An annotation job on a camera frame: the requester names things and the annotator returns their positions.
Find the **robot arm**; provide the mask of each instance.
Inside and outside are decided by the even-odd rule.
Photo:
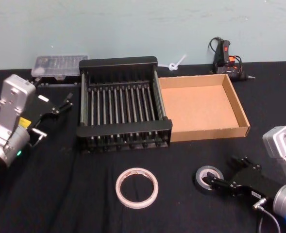
[[[42,119],[59,117],[71,109],[70,93],[60,106],[36,95],[36,87],[17,75],[5,79],[0,95],[0,172],[8,168],[36,134],[38,142],[47,136],[36,129]]]
[[[286,175],[286,126],[275,127],[263,135],[263,141],[271,158],[276,159]],[[262,205],[270,205],[274,213],[286,219],[286,184],[279,184],[261,174],[261,166],[247,157],[233,159],[237,168],[236,174],[230,180],[224,180],[222,175],[212,172],[202,172],[204,177],[196,174],[196,183],[206,190],[222,190],[232,196],[244,195],[257,199],[254,209],[263,210]]]

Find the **open cardboard box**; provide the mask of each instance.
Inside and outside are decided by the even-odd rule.
[[[159,79],[171,142],[244,137],[250,124],[226,74]]]

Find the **label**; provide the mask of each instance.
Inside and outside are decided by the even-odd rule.
[[[258,199],[261,199],[261,195],[259,195],[258,193],[255,193],[254,191],[252,191],[252,195],[254,197],[257,197]]]
[[[25,118],[20,117],[20,121],[19,121],[18,124],[19,124],[20,126],[22,126],[23,128],[27,129],[31,123],[32,123],[32,122],[29,121],[28,119],[25,119]]]
[[[48,98],[46,98],[46,97],[44,97],[44,96],[42,96],[42,95],[39,95],[38,98],[40,98],[40,99],[43,100],[44,102],[48,102],[48,101],[49,101]]]

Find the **black table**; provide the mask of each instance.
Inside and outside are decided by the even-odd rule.
[[[59,103],[73,93],[68,117],[50,124],[49,137],[31,153],[25,149],[10,167],[0,187],[0,233],[254,233],[257,213],[244,199],[204,195],[192,175],[212,165],[225,178],[232,155],[248,156],[263,166],[267,176],[286,183],[279,164],[269,158],[262,135],[274,126],[286,125],[286,62],[248,63],[245,70],[256,80],[235,83],[251,130],[246,138],[172,143],[170,148],[81,154],[75,130],[79,114],[79,85],[40,86],[38,93]],[[207,74],[208,65],[179,66],[159,70],[159,76]],[[0,70],[25,79],[30,70]],[[115,193],[116,179],[124,170],[143,167],[158,179],[159,194],[148,208],[124,207]],[[145,179],[129,177],[122,187],[127,197],[143,200],[152,190]],[[283,232],[283,220],[279,218]],[[265,218],[263,232],[276,232]]]

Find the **metal rack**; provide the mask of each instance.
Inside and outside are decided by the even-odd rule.
[[[172,122],[163,106],[155,57],[84,60],[77,136],[88,150],[168,146]]]

